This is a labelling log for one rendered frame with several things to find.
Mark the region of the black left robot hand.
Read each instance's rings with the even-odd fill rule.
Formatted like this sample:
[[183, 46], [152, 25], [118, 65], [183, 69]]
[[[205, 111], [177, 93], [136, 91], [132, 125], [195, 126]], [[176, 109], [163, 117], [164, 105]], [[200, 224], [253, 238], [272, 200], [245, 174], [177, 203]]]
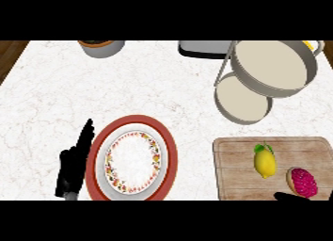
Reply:
[[93, 137], [93, 120], [87, 120], [77, 145], [68, 150], [64, 150], [59, 154], [61, 167], [56, 186], [56, 196], [59, 198], [64, 198], [64, 194], [68, 192], [76, 192], [80, 196]]

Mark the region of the yellow lemon with green leaf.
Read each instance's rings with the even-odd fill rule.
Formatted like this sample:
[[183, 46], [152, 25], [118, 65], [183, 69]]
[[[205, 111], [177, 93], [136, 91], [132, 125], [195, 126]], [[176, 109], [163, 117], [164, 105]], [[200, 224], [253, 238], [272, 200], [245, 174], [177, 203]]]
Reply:
[[275, 152], [267, 143], [257, 144], [254, 147], [254, 168], [264, 179], [276, 174]]

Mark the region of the wooden cutting board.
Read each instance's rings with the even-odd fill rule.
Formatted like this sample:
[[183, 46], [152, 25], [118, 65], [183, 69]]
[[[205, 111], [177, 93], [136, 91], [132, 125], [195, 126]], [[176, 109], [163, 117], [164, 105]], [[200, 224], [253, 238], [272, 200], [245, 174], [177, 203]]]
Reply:
[[[267, 143], [275, 150], [278, 170], [264, 179], [254, 168], [254, 147]], [[292, 194], [287, 174], [306, 169], [315, 176], [326, 201], [333, 188], [333, 150], [323, 137], [220, 137], [214, 141], [219, 197], [223, 201], [273, 201], [275, 192]]]

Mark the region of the grey tiered basket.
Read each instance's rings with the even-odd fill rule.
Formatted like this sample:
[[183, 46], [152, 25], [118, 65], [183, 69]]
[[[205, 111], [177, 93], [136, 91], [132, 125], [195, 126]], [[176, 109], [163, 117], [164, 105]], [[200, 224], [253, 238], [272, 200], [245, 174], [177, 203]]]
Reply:
[[214, 99], [225, 117], [238, 124], [259, 123], [275, 98], [298, 94], [318, 76], [318, 55], [303, 40], [235, 40], [216, 80]]

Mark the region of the red-rimmed floral plate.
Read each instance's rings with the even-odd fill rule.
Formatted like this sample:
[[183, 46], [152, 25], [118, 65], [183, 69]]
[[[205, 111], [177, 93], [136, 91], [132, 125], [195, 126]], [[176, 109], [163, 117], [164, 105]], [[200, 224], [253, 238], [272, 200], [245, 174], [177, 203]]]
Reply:
[[95, 201], [161, 201], [174, 184], [177, 144], [163, 123], [149, 116], [115, 120], [96, 137], [86, 167]]

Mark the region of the grey pot with brown rim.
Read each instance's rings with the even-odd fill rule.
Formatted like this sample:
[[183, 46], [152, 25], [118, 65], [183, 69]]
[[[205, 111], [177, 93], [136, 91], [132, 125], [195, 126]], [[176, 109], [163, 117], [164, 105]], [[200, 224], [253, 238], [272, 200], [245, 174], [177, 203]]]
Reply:
[[80, 40], [86, 54], [96, 58], [114, 56], [124, 48], [123, 40]]

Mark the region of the grey and black appliance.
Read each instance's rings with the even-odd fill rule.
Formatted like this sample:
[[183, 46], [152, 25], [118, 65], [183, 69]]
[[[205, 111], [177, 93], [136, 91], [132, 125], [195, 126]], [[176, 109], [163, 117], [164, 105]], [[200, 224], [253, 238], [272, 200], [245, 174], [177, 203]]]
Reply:
[[179, 52], [189, 57], [225, 59], [231, 44], [231, 40], [182, 40]]

